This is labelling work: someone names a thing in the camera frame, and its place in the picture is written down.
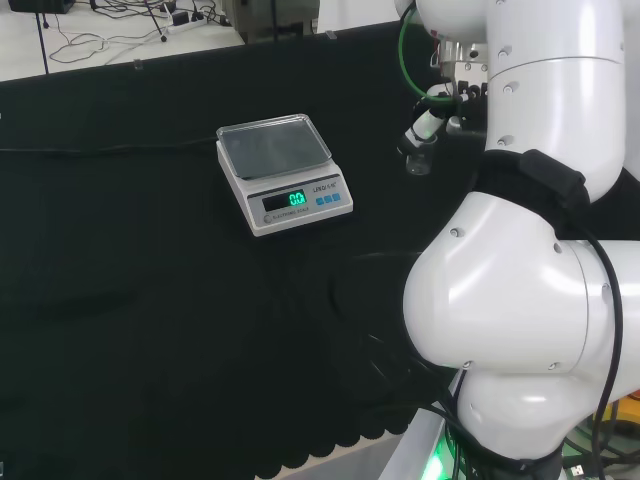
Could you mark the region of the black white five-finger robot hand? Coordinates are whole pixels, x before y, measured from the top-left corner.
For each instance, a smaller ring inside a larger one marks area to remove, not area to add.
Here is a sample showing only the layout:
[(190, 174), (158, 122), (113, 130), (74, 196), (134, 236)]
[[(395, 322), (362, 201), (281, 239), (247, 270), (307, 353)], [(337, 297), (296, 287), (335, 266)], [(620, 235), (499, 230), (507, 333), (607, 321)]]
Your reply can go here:
[(421, 155), (446, 136), (486, 139), (486, 95), (476, 87), (455, 93), (451, 82), (428, 92), (435, 96), (423, 96), (414, 104), (410, 125), (397, 144), (400, 155)]

